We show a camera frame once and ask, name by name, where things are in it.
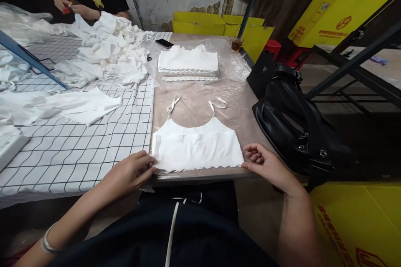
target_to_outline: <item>hand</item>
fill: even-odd
[[[156,159],[149,156],[145,150],[131,154],[114,165],[104,178],[87,194],[88,202],[101,209],[107,205],[123,198],[129,193],[141,187],[156,168],[146,170],[148,164],[153,164]]]
[[[251,163],[244,162],[242,167],[264,177],[287,196],[300,196],[306,190],[295,176],[284,166],[281,160],[266,147],[259,143],[248,144],[244,147],[245,156]]]
[[[71,5],[71,8],[74,13],[80,14],[84,19],[98,20],[100,18],[100,12],[98,10],[91,9],[85,5]]]
[[[70,5],[71,1],[69,0],[54,0],[54,5],[63,12],[66,5]]]

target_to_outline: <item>red logo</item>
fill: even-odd
[[[375,254],[356,248],[356,261],[361,267],[387,267]]]
[[[344,28],[345,26],[347,26],[349,24],[349,22],[351,22],[352,18],[351,16],[346,17],[344,19],[342,19],[336,26],[337,29],[341,29]]]

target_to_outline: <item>black handbag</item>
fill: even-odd
[[[352,150],[341,135],[305,98],[301,73],[268,62],[270,78],[264,99],[253,107],[256,120],[274,149],[293,172],[309,176],[307,190],[325,183],[330,175],[349,166]]]

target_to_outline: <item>bracelet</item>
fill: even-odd
[[[45,252],[49,252],[49,253],[52,253],[52,254],[56,254],[56,253],[62,252],[62,250],[58,250],[58,249],[55,249],[55,248],[51,247],[50,244],[49,244],[49,242],[47,241],[47,235],[49,234],[50,230],[52,229],[52,227],[53,227],[55,224],[53,224],[51,227],[49,227],[49,229],[46,231],[45,235],[42,237],[42,243],[41,243],[42,249],[43,249]]]

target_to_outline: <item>smartphone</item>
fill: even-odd
[[[164,39],[157,40],[156,43],[167,49],[170,49],[171,47],[174,46],[174,44],[172,44]]]

